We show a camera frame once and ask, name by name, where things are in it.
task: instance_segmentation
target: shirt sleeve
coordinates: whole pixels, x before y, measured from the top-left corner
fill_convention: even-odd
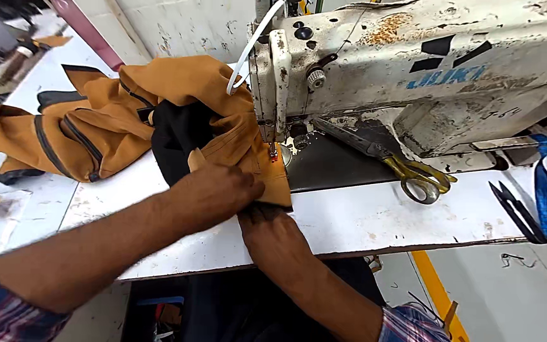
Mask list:
[[[0,341],[51,341],[70,317],[34,307],[0,285]]]
[[[450,342],[441,324],[419,304],[384,307],[379,342]]]

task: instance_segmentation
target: zipper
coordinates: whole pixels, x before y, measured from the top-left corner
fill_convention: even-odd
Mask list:
[[[120,80],[120,85],[122,86],[122,88],[128,92],[128,94],[130,94],[130,96],[132,97],[135,97],[135,98],[138,98],[139,100],[141,100],[141,102],[143,102],[146,106],[148,107],[153,107],[153,105],[151,104],[151,102],[147,101],[147,99],[145,97],[142,97],[138,94],[134,94],[133,92],[130,91],[130,88],[128,88],[121,80]]]
[[[75,178],[71,176],[69,171],[67,171],[63,163],[60,161],[60,159],[58,159],[58,156],[54,152],[54,149],[50,145],[50,142],[47,140],[46,132],[44,131],[44,127],[43,127],[43,115],[36,115],[34,123],[35,123],[35,133],[37,134],[37,140],[39,140],[41,149],[46,154],[47,159],[50,159],[50,162],[54,164],[54,167],[56,167],[58,171],[60,171],[63,175],[74,180]]]
[[[95,182],[100,179],[100,176],[98,175],[98,171],[100,170],[100,165],[103,162],[103,154],[96,148],[96,146],[88,139],[82,132],[80,132],[79,129],[69,120],[67,116],[63,118],[63,122],[67,125],[69,130],[77,136],[77,139],[87,148],[88,152],[96,159],[98,162],[97,170],[93,173],[91,173],[88,176],[88,179],[90,179],[90,182]]]

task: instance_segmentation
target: blue strap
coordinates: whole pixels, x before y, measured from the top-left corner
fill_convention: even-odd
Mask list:
[[[543,234],[547,237],[547,170],[543,166],[543,158],[547,156],[547,136],[542,134],[531,135],[539,145],[537,150],[541,159],[537,162],[535,177],[536,177],[536,205],[537,214],[540,220]]]

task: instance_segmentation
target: hand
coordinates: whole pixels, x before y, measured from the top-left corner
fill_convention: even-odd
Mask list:
[[[252,261],[284,291],[323,266],[296,222],[280,208],[254,204],[238,213],[238,221]]]
[[[263,182],[239,167],[208,163],[165,192],[172,203],[162,210],[174,210],[182,235],[189,235],[228,220],[263,191]]]

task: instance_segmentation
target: industrial sewing machine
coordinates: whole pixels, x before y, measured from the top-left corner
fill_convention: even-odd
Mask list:
[[[251,34],[269,5],[257,1]],[[308,149],[315,117],[350,130],[376,118],[405,155],[447,172],[490,168],[496,150],[538,159],[529,135],[547,135],[547,0],[282,10],[248,59],[265,141]],[[296,12],[288,0],[284,13]]]

